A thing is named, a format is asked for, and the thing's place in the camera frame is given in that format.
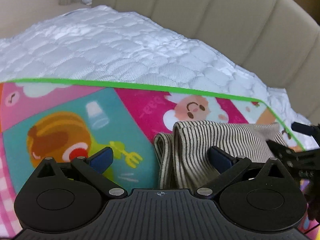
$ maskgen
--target cartoon sheep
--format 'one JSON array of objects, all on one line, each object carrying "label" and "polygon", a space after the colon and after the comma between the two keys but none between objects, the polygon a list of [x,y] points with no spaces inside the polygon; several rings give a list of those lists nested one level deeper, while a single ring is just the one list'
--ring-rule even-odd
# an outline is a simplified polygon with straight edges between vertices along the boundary
[{"label": "cartoon sheep", "polygon": [[164,125],[170,131],[177,121],[209,120],[224,123],[229,121],[227,113],[221,109],[215,97],[171,93],[165,98],[177,104],[163,116]]}]

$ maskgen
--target folded cloth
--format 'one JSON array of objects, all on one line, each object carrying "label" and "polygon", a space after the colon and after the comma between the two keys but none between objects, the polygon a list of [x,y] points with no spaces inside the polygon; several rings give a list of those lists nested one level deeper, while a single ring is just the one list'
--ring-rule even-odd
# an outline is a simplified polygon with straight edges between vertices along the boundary
[{"label": "folded cloth", "polygon": [[160,163],[159,187],[190,188],[192,191],[219,175],[209,163],[208,150],[215,145],[233,157],[244,155],[253,162],[274,157],[266,141],[287,146],[279,123],[268,125],[176,122],[172,134],[159,133],[154,148]]}]

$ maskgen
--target white quilted blanket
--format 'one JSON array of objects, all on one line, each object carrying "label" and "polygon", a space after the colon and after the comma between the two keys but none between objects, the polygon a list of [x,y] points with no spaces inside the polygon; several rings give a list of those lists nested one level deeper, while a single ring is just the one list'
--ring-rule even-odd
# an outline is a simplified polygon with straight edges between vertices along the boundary
[{"label": "white quilted blanket", "polygon": [[[263,100],[290,127],[309,123],[283,89],[268,88],[199,40],[187,39],[134,12],[80,9],[0,40],[0,82],[68,78],[192,88]],[[305,148],[315,141],[296,133]]]}]

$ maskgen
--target green binding edge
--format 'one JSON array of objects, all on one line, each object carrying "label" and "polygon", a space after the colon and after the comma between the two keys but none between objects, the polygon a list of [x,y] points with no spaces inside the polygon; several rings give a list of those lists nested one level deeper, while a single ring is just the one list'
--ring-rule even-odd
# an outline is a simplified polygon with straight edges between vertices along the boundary
[{"label": "green binding edge", "polygon": [[22,83],[22,82],[26,82],[26,83],[28,83],[28,82],[57,83],[57,84],[94,86],[94,87],[128,88],[128,89],[153,90],[153,91],[163,91],[163,92],[170,92],[170,93],[218,97],[218,98],[248,101],[248,102],[259,102],[259,103],[263,103],[269,109],[269,111],[276,117],[276,120],[285,128],[286,132],[291,135],[291,137],[302,148],[302,150],[305,150],[302,143],[295,137],[295,135],[284,124],[284,122],[278,117],[278,115],[265,102],[263,102],[262,100],[257,99],[257,98],[227,95],[227,94],[208,92],[208,91],[202,91],[202,90],[195,90],[195,89],[189,89],[189,88],[177,88],[177,87],[168,87],[168,86],[137,84],[137,83],[123,83],[123,82],[112,82],[112,81],[76,80],[76,79],[62,79],[62,78],[22,78],[22,79],[12,79],[7,82],[14,82],[14,83]]}]

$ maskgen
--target yellow fork illustration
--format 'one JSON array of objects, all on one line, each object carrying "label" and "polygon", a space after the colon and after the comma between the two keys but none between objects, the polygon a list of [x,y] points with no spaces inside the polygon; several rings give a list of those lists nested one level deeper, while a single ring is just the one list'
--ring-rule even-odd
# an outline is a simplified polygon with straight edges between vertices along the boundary
[{"label": "yellow fork illustration", "polygon": [[124,161],[131,168],[135,169],[137,167],[136,164],[139,164],[143,160],[143,158],[136,152],[128,153],[124,149],[119,149],[118,147],[116,147],[114,141],[110,141],[110,146],[112,148],[116,148],[119,152],[121,152],[125,156]]}]

